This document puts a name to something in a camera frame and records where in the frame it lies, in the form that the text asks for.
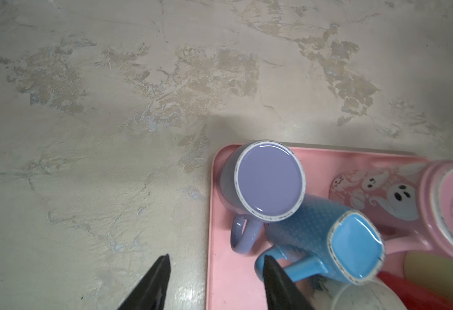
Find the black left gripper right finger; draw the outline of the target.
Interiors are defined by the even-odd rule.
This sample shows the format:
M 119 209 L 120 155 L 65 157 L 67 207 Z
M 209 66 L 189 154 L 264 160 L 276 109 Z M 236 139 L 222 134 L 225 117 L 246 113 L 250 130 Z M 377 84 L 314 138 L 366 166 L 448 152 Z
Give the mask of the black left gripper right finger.
M 268 310 L 314 310 L 272 256 L 264 258 L 262 275 Z

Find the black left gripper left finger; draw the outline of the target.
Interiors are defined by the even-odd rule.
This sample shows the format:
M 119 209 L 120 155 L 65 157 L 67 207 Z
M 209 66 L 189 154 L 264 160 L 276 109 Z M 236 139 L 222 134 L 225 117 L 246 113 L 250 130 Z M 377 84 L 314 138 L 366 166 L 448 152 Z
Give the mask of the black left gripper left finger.
M 117 309 L 163 310 L 170 274 L 169 255 L 160 256 Z

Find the pink plastic tray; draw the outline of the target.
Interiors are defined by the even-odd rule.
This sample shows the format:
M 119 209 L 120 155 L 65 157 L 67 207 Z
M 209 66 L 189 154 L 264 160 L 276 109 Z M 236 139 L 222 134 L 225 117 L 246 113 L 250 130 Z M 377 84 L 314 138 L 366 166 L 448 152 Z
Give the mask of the pink plastic tray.
M 265 234 L 265 225 L 254 243 L 251 254 L 235 253 L 230 246 L 230 230 L 234 215 L 225 208 L 219 196 L 217 177 L 227 158 L 240 144 L 220 149 L 212 162 L 210 192 L 210 232 L 208 245 L 208 309 L 261 309 L 263 281 L 254 268 L 256 259 L 271 243 Z M 404 154 L 342 151 L 294 147 L 292 152 L 300 160 L 306 175 L 306 195 L 329 199 L 332 181 L 341 173 L 381 167 L 396 167 L 429 161 Z

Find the blue ceramic mug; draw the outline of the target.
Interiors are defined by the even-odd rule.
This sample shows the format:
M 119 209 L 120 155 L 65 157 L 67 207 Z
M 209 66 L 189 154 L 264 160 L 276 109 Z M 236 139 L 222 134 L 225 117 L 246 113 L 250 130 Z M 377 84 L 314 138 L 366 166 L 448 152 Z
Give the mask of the blue ceramic mug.
M 266 257 L 287 260 L 285 273 L 294 281 L 314 275 L 354 285 L 374 279 L 385 258 L 378 229 L 361 212 L 318 196 L 306 195 L 291 217 L 265 225 L 271 248 L 255 261 L 264 279 Z

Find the purple ceramic mug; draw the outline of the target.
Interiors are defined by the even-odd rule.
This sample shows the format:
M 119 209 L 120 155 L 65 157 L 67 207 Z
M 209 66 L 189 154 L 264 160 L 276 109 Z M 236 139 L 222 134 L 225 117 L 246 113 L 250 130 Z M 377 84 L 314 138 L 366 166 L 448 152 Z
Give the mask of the purple ceramic mug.
M 305 172 L 287 146 L 260 140 L 238 147 L 217 177 L 222 204 L 233 213 L 230 246 L 248 253 L 266 223 L 280 222 L 300 208 Z

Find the red ceramic mug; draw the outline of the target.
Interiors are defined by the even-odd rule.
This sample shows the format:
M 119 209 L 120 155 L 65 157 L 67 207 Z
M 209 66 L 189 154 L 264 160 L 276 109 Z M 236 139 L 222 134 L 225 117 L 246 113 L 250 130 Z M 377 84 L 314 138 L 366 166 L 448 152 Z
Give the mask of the red ceramic mug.
M 453 310 L 452 300 L 440 297 L 404 278 L 384 271 L 379 272 L 378 278 L 400 298 L 409 310 Z

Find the pink ghost mug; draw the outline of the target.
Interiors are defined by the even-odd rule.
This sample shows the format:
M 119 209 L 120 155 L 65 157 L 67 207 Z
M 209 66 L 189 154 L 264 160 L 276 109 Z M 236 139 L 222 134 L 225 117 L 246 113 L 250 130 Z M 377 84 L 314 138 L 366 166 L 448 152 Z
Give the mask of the pink ghost mug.
M 453 259 L 453 161 L 352 170 L 334 178 L 329 198 L 366 215 L 386 254 L 422 251 Z

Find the light green mug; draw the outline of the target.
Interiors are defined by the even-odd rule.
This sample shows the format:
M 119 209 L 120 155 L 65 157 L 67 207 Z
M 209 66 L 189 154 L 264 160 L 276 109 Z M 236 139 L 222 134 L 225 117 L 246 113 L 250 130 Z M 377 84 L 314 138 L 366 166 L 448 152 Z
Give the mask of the light green mug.
M 405 257 L 404 274 L 410 282 L 453 301 L 452 259 L 411 251 Z

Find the beige ceramic teapot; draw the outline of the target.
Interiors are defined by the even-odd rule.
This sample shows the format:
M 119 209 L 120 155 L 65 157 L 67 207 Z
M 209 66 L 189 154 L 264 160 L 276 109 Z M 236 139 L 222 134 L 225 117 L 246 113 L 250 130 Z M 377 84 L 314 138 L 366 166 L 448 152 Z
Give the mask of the beige ceramic teapot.
M 354 285 L 314 277 L 307 296 L 315 309 L 406 309 L 400 298 L 377 278 Z

